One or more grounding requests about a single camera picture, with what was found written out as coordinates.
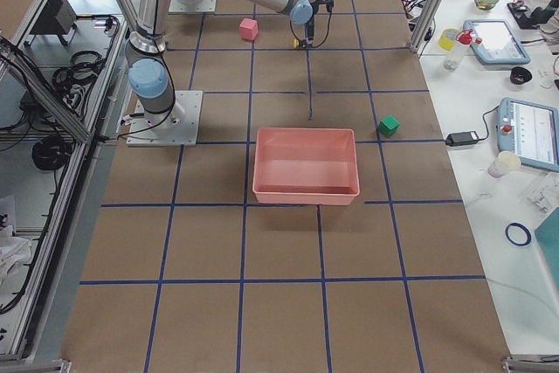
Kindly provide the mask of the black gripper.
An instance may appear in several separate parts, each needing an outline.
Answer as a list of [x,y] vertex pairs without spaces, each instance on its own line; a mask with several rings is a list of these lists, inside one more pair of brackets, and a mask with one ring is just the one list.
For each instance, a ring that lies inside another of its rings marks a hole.
[[320,9],[320,3],[318,1],[315,2],[308,2],[304,3],[304,11],[307,13],[308,20],[305,25],[305,43],[306,46],[313,46],[314,45],[314,17],[318,13]]

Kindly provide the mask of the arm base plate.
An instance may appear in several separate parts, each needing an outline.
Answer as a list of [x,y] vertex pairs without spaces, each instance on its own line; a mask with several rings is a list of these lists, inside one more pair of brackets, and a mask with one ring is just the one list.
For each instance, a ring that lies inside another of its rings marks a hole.
[[216,7],[217,0],[171,0],[169,14],[212,14]]
[[140,117],[131,120],[131,135],[126,143],[130,147],[196,146],[203,92],[177,90],[175,105],[167,117],[165,113],[145,113],[139,100],[135,113]]

